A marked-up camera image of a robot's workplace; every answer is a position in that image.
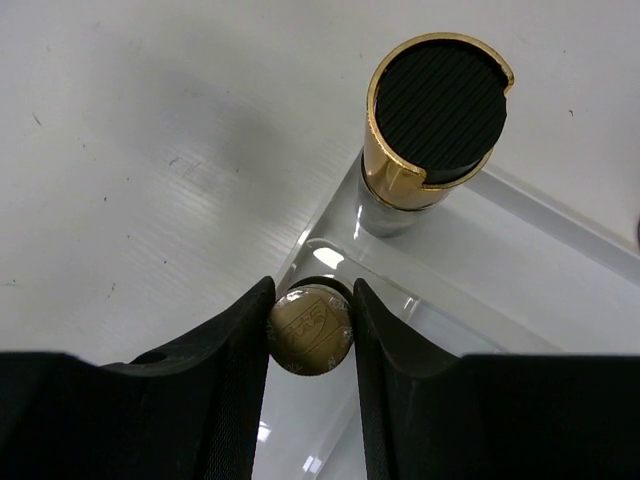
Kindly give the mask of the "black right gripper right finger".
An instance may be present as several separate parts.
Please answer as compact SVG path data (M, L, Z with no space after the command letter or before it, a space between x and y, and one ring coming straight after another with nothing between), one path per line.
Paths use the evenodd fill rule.
M637 357L458 357L363 280L352 312L369 478L638 477Z

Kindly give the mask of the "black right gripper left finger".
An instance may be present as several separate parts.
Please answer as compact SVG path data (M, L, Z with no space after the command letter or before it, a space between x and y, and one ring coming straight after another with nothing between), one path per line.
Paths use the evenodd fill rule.
M5 479L248 479L275 303L261 279L228 309L128 363L1 356Z

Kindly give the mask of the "yellow label dark sauce bottle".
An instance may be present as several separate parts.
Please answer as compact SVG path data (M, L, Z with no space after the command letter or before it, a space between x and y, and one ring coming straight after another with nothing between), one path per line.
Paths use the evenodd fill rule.
M319 376L336 368L353 343L350 285L327 275L292 284L269 313L269 353L298 376Z

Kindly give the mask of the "gold capped glass spray bottle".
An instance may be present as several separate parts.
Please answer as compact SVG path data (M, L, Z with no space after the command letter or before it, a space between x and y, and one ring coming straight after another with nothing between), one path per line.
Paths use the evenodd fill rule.
M388 53L366 93L358 217L398 235L488 162L507 119L514 72L488 44L435 32Z

